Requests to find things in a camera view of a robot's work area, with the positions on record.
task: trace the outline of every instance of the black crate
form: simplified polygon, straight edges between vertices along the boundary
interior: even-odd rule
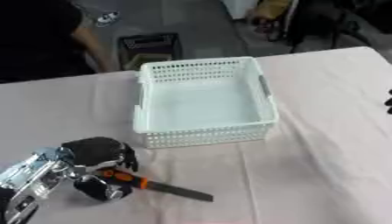
[[[124,71],[139,70],[146,62],[182,60],[179,35],[168,32],[119,38],[118,57]]]

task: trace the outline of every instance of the perforated basket side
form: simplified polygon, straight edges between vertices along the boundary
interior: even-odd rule
[[[238,74],[250,57],[196,59],[144,64],[142,73],[156,83],[231,78]]]
[[[272,125],[273,123],[266,123],[243,127],[148,133],[145,144],[148,148],[156,149],[259,140],[265,138]]]

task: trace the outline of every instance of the white tablecloth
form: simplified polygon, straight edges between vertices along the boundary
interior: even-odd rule
[[[214,203],[138,191],[100,204],[63,185],[31,224],[389,224],[392,67],[369,48],[259,59],[280,123],[265,141],[142,150],[142,174]],[[0,166],[41,146],[114,137],[130,126],[132,72],[0,86]]]

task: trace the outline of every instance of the floor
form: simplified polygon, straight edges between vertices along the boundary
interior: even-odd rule
[[[116,63],[116,40],[152,32],[177,32],[184,48],[185,59],[234,57],[250,55],[262,57],[286,54],[290,48],[285,43],[270,43],[263,35],[252,32],[251,27],[231,21],[226,8],[219,0],[74,0],[83,5],[90,18],[105,11],[120,11],[122,19],[105,28],[94,27],[95,32],[110,49]],[[392,35],[379,33],[360,18],[363,33],[373,47],[392,62]],[[309,37],[299,52],[328,49],[329,39]],[[356,40],[343,37],[339,47],[360,46]]]

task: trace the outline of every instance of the basket handle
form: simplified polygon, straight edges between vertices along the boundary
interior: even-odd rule
[[[268,88],[267,81],[262,74],[259,75],[259,81],[262,84],[262,91],[267,97],[271,96],[270,89]]]
[[[143,98],[144,98],[144,88],[143,88],[143,84],[141,84],[141,83],[139,83],[140,85],[139,85],[139,107],[140,107],[140,109],[143,109],[144,108],[144,105],[143,105]]]

